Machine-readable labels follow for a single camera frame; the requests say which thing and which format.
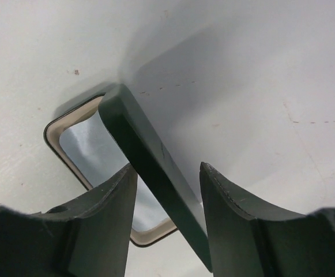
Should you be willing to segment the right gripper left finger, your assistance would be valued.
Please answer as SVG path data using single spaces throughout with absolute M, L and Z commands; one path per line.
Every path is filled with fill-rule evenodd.
M 136 190 L 126 165 L 46 213 L 0 205 L 0 276 L 123 276 Z

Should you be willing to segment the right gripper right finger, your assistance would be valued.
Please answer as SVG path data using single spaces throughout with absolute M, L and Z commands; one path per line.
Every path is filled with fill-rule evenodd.
M 200 165 L 214 276 L 335 276 L 335 208 L 302 215 Z

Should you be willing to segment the black glasses case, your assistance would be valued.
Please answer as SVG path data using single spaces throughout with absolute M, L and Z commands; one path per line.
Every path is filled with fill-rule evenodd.
M 96 93 L 50 122 L 44 139 L 87 189 L 93 187 L 61 148 L 60 135 L 94 114 L 136 170 L 168 218 L 147 231 L 131 229 L 132 242 L 149 246 L 180 231 L 207 269 L 212 269 L 201 196 L 190 186 L 147 119 L 130 90 L 123 84 Z

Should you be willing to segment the light blue cleaning cloth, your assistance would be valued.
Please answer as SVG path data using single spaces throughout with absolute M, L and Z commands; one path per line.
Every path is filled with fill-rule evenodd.
M 93 188 L 110 179 L 129 162 L 98 113 L 65 130 L 59 143 Z M 138 177 L 133 229 L 147 231 L 167 218 L 167 213 L 142 178 Z

